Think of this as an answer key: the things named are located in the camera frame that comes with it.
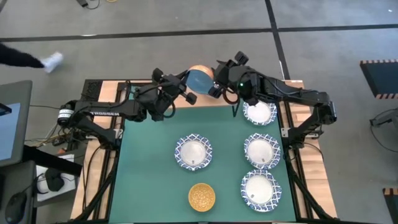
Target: black stand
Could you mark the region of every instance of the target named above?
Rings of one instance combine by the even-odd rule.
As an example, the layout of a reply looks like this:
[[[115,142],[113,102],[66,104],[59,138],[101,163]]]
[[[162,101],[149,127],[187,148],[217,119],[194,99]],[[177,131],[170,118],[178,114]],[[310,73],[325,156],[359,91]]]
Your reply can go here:
[[[398,129],[398,111],[393,111],[389,114],[386,114],[380,118],[377,119],[372,119],[370,120],[371,125],[374,127],[379,127],[380,125],[384,124],[384,123],[390,123],[392,122],[394,124],[394,126],[396,127],[396,129]]]
[[[22,161],[34,161],[39,166],[54,168],[60,172],[80,176],[81,165],[42,152],[36,147],[24,146]]]

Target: green mat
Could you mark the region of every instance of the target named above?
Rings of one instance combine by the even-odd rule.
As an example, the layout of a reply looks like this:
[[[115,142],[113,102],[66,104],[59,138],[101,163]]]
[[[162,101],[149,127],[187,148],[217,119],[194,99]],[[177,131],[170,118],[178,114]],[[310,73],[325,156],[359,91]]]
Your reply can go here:
[[[195,172],[180,167],[174,158],[177,140],[191,133],[208,138],[213,146],[213,160]],[[282,187],[275,210],[256,212],[241,197],[241,180],[254,169],[244,158],[243,142],[254,133],[270,134],[281,142],[278,121],[255,126],[241,110],[233,118],[230,106],[178,109],[163,122],[126,122],[109,222],[295,221],[283,159],[270,170]],[[188,202],[190,188],[200,182],[216,193],[214,207],[204,213]]]

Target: gray floor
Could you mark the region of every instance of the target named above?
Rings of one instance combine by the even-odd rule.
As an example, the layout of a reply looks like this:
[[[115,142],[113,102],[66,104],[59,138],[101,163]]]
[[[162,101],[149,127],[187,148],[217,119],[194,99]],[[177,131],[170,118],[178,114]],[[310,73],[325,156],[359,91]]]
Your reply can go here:
[[[398,23],[393,0],[272,0],[279,27]],[[261,0],[101,0],[97,10],[74,0],[8,0],[0,13],[0,37],[115,34],[167,30],[270,27]],[[327,91],[338,121],[320,140],[338,216],[358,222],[391,223],[381,189],[397,187],[398,154],[371,137],[368,120],[395,108],[375,100],[359,68],[360,60],[398,58],[398,29],[280,34],[292,79]],[[0,66],[0,83],[30,79],[32,104],[59,106],[80,97],[87,78],[149,78],[159,67],[177,73],[194,64],[215,66],[242,50],[250,66],[282,78],[272,34],[231,34],[135,39],[16,42],[10,46],[43,57],[59,50],[65,63],[53,74]],[[40,138],[55,124],[57,111],[32,108],[27,138]],[[396,130],[375,130],[396,147]],[[66,221],[73,199],[39,208],[38,223]]]

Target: gold embossed plate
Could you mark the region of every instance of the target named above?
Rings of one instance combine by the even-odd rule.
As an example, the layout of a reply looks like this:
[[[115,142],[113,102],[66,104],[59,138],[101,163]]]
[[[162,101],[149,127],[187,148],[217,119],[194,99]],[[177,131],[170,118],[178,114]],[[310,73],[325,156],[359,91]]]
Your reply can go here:
[[[216,194],[208,184],[195,184],[188,194],[189,204],[198,212],[209,211],[216,202]]]

